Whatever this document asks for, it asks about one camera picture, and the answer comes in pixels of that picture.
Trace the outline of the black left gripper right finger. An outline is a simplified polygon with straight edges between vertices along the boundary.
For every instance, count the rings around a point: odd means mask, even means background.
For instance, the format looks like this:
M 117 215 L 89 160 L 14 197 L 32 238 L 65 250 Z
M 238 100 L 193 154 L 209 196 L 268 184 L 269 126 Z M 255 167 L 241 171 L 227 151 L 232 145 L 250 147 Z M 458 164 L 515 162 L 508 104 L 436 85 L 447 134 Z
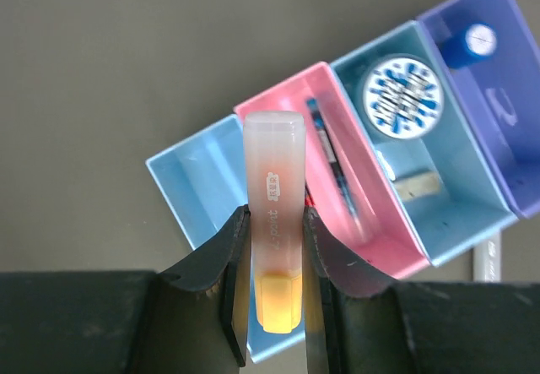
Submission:
M 303 214 L 311 373 L 536 373 L 536 283 L 407 282 Z

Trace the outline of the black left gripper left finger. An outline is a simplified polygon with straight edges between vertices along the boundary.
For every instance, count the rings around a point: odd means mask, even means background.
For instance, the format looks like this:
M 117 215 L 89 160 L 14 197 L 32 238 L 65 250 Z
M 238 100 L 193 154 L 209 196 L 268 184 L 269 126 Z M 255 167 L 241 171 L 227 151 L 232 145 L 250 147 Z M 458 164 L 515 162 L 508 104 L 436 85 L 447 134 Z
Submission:
M 1 276 L 4 373 L 236 373 L 246 363 L 250 214 L 149 270 Z

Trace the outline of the red pen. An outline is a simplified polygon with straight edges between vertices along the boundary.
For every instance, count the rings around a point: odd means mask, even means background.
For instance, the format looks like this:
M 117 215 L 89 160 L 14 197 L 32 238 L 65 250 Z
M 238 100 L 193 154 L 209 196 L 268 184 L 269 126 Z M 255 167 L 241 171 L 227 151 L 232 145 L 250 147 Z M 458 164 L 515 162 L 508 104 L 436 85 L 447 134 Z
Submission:
M 305 184 L 305 206 L 314 208 L 316 206 L 314 198 L 307 184 Z

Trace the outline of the pink drawer bin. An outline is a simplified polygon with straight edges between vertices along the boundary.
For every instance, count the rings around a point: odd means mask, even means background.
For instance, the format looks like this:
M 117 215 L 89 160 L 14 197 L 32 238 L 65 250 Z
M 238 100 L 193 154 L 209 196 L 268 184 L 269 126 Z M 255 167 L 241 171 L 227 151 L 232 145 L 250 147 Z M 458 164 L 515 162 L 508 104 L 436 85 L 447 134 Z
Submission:
M 349 211 L 332 173 L 311 118 L 309 100 L 315 100 L 321 113 L 354 212 Z M 338 240 L 397 279 L 428 267 L 397 195 L 327 63 L 319 62 L 234 108 L 240 119 L 253 111 L 296 111 L 303 115 L 307 187 L 322 221 Z

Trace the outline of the small beige eraser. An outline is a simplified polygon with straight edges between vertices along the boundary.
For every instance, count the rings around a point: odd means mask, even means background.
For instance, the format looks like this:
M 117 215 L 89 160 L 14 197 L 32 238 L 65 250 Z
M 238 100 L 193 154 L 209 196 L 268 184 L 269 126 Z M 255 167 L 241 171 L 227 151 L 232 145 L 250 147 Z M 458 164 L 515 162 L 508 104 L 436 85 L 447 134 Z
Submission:
M 440 191 L 440 178 L 435 171 L 423 171 L 395 180 L 393 186 L 397 196 L 403 202 L 408 202 L 437 194 Z

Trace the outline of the orange pink highlighter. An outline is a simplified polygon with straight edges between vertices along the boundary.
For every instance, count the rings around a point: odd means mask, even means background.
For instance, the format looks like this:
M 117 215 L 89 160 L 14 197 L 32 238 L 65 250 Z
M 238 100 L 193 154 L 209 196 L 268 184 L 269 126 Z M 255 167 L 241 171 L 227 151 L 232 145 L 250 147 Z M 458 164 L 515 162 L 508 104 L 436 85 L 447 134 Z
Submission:
M 304 118 L 251 112 L 243 139 L 256 319 L 267 333 L 291 333 L 302 316 Z

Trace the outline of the light blue drawer bin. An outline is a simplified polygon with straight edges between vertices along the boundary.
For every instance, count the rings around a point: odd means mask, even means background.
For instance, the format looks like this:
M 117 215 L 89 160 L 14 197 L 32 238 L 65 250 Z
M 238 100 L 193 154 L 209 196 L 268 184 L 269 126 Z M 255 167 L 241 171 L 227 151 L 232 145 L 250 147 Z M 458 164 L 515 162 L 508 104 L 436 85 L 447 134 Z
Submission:
M 169 268 L 180 287 L 219 284 L 219 315 L 240 353 L 266 360 L 303 337 L 267 333 L 257 321 L 251 261 L 244 120 L 229 116 L 150 158 L 148 169 L 181 226 L 192 252 Z

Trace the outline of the blue pen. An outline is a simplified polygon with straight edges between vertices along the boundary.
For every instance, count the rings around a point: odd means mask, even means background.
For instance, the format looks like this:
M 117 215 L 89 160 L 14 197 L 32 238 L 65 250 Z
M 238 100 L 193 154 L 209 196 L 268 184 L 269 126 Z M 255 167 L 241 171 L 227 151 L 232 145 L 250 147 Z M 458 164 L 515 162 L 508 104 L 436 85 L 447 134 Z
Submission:
M 343 168 L 338 161 L 338 156 L 334 149 L 324 118 L 319 109 L 317 99 L 311 97 L 308 98 L 305 103 L 309 110 L 319 142 L 327 158 L 328 164 L 330 165 L 332 175 L 337 183 L 337 189 L 358 231 L 359 242 L 361 244 L 369 243 L 372 239 L 372 233 L 360 218 L 359 210 L 354 201 L 353 194 L 343 172 Z

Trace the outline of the round blue tape tin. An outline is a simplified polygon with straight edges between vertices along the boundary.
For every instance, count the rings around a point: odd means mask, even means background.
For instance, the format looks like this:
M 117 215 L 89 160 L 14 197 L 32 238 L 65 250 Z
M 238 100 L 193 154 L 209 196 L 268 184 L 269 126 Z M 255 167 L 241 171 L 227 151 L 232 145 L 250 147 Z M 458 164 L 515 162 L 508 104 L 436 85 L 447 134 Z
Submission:
M 376 133 L 398 140 L 422 138 L 439 122 L 445 93 L 425 60 L 392 54 L 374 62 L 357 87 L 359 115 Z

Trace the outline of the purple drawer bin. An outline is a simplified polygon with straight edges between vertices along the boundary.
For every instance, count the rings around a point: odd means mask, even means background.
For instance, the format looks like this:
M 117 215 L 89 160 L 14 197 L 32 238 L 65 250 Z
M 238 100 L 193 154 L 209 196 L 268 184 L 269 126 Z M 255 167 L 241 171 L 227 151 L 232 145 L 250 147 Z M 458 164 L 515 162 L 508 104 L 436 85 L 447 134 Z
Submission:
M 517 1 L 446 0 L 418 22 L 506 202 L 531 218 L 539 211 L 539 48 Z M 496 52 L 449 68 L 440 45 L 473 23 L 494 28 Z

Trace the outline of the grey blue glue bottle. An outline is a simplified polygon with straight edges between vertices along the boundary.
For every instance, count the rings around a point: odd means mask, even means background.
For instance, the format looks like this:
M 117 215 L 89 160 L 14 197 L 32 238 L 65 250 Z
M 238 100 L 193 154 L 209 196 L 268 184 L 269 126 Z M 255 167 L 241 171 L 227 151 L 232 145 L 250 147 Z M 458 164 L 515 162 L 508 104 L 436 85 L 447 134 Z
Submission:
M 473 23 L 440 45 L 440 54 L 449 68 L 469 67 L 491 58 L 496 52 L 498 37 L 488 24 Z

